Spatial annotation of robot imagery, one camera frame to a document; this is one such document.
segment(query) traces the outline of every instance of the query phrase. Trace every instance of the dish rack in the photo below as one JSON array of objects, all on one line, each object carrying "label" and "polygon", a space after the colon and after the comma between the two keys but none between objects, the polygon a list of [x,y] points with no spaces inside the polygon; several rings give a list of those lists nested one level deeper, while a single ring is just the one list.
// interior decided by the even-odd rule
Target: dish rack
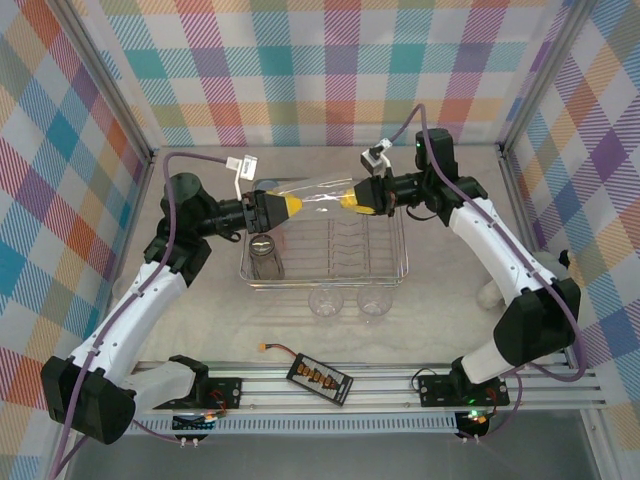
[{"label": "dish rack", "polygon": [[291,220],[269,235],[282,259],[284,279],[254,278],[252,236],[245,235],[240,276],[256,289],[395,287],[409,270],[400,210],[393,217],[345,213]]}]

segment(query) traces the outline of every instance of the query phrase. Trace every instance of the clear plastic cup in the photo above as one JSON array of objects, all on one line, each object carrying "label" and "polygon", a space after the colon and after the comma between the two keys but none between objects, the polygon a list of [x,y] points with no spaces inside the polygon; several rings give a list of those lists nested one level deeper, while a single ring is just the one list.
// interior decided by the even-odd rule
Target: clear plastic cup
[{"label": "clear plastic cup", "polygon": [[387,313],[393,305],[393,294],[390,288],[363,287],[358,289],[358,307],[363,313],[379,317]]},{"label": "clear plastic cup", "polygon": [[344,297],[337,288],[314,288],[309,294],[309,308],[319,317],[333,317],[344,305]]}]

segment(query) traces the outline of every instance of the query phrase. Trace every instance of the clear plastic bag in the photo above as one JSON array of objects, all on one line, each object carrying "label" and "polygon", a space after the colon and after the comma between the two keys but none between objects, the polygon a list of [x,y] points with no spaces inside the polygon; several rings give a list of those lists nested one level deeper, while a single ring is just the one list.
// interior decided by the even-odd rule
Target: clear plastic bag
[{"label": "clear plastic bag", "polygon": [[278,195],[294,195],[302,200],[302,210],[289,221],[323,220],[351,216],[340,201],[355,185],[351,174],[331,173],[321,177],[283,183],[273,189]]}]

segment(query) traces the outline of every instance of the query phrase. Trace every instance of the plaid wall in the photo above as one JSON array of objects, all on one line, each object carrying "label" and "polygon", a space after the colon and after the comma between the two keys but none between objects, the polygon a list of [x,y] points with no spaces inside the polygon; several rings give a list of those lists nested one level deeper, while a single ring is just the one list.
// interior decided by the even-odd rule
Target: plaid wall
[{"label": "plaid wall", "polygon": [[571,7],[575,3],[576,3],[576,0],[564,0],[562,2],[562,5],[560,6],[558,13],[556,14],[556,17],[553,19],[553,23],[551,24],[551,27],[547,30],[547,33],[544,37],[544,41],[540,46],[540,50],[538,50],[538,53],[536,54],[535,59],[531,63],[529,67],[529,71],[527,72],[527,75],[524,81],[520,85],[520,89],[518,90],[518,95],[516,96],[515,100],[511,104],[511,108],[509,109],[507,119],[502,125],[502,128],[500,129],[500,134],[496,139],[497,142],[505,141],[506,136],[509,133],[509,130],[511,129],[511,126],[513,125],[513,120],[516,118],[516,116],[520,112],[520,107],[522,105],[522,102],[524,101],[525,98],[527,98],[527,95],[531,91],[531,87],[533,87],[533,84],[535,83],[535,80],[538,76],[538,72],[540,71],[544,63],[547,61],[547,58],[549,57],[549,54],[551,53],[551,50],[552,50],[551,47],[553,45],[553,42],[557,38],[562,27],[564,26],[564,23],[567,20],[567,16],[569,15]]},{"label": "plaid wall", "polygon": [[143,170],[44,0],[0,0],[0,478],[52,425],[40,369],[106,307]]},{"label": "plaid wall", "polygon": [[419,101],[493,143],[571,2],[74,3],[151,140],[191,146],[371,144]]},{"label": "plaid wall", "polygon": [[640,1],[601,0],[515,153],[540,244],[577,256],[580,324],[640,471]]}]

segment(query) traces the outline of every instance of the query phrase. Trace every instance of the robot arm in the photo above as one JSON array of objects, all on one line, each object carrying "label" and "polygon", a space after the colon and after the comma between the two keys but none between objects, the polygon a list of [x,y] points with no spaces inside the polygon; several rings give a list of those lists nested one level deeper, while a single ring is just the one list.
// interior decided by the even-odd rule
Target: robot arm
[{"label": "robot arm", "polygon": [[[380,142],[361,156],[362,164],[373,176],[347,193],[343,207],[370,215],[393,215],[398,207],[414,208],[424,203],[469,245],[496,281],[507,305],[506,312],[485,345],[452,364],[450,382],[462,398],[474,391],[482,393],[485,382],[574,342],[575,335],[567,317],[545,286],[534,278],[535,273],[552,285],[576,318],[580,289],[570,278],[558,281],[537,263],[500,219],[477,180],[458,175],[453,139],[446,130],[429,130],[428,141],[438,156],[442,173],[488,214],[490,222],[436,174],[427,158],[422,132],[416,135],[418,172],[395,176],[391,168],[386,168],[380,173],[383,162],[379,157],[383,157],[388,148],[387,143]],[[496,226],[507,233],[517,251],[535,266],[535,271],[525,268]]]},{"label": "robot arm", "polygon": [[[302,207],[302,202],[295,197],[263,191],[218,202],[204,191],[200,180],[189,173],[175,175],[171,185],[176,199],[176,225],[166,265],[156,274],[169,248],[170,208],[165,194],[161,201],[165,218],[158,224],[157,235],[145,250],[145,264],[128,292],[97,331],[67,359],[51,357],[41,371],[49,415],[64,423],[70,411],[71,393],[82,367],[90,359],[71,426],[105,444],[115,442],[124,434],[136,412],[176,398],[197,400],[203,396],[200,385],[208,377],[208,369],[186,357],[172,357],[151,371],[129,373],[157,320],[187,290],[209,257],[211,248],[204,237],[218,235],[237,242],[238,230],[267,232]],[[101,333],[104,334],[102,343],[96,345]]]}]

